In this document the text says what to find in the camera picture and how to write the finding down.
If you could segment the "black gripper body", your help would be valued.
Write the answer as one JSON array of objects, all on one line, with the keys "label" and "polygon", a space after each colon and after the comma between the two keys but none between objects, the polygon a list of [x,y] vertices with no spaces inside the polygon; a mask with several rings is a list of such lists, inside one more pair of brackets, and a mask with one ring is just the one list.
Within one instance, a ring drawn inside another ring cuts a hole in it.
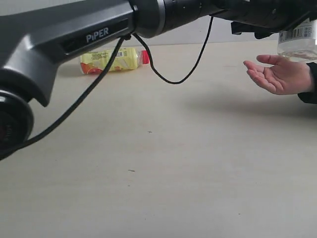
[{"label": "black gripper body", "polygon": [[315,0],[219,0],[221,10],[215,17],[263,27],[280,29],[308,18],[317,9]]}]

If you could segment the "dark sleeved forearm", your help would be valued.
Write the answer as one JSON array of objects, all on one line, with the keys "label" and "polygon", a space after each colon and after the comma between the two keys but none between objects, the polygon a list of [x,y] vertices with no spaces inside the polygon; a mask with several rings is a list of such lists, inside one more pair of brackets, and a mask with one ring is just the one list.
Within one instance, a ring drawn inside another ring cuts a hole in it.
[{"label": "dark sleeved forearm", "polygon": [[317,64],[307,63],[309,67],[310,86],[305,92],[297,94],[298,98],[306,104],[317,104]]}]

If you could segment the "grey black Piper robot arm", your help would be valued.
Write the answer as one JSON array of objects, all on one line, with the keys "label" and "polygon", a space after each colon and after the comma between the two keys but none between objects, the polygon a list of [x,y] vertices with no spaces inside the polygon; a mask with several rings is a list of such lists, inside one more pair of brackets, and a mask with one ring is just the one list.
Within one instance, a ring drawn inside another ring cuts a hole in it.
[{"label": "grey black Piper robot arm", "polygon": [[233,34],[257,39],[317,16],[314,0],[82,0],[0,18],[0,157],[41,140],[57,128],[102,80],[99,76],[50,127],[30,137],[29,102],[50,102],[63,63],[113,40],[114,52],[204,16],[231,21]]}]

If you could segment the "open person hand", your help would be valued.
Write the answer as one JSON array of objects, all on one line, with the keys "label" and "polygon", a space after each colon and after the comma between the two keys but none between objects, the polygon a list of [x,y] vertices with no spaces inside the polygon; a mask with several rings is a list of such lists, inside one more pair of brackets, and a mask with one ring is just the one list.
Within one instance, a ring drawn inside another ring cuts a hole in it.
[{"label": "open person hand", "polygon": [[303,62],[290,61],[279,55],[258,55],[257,61],[243,62],[251,80],[274,95],[295,95],[305,92],[310,86],[309,67]]}]

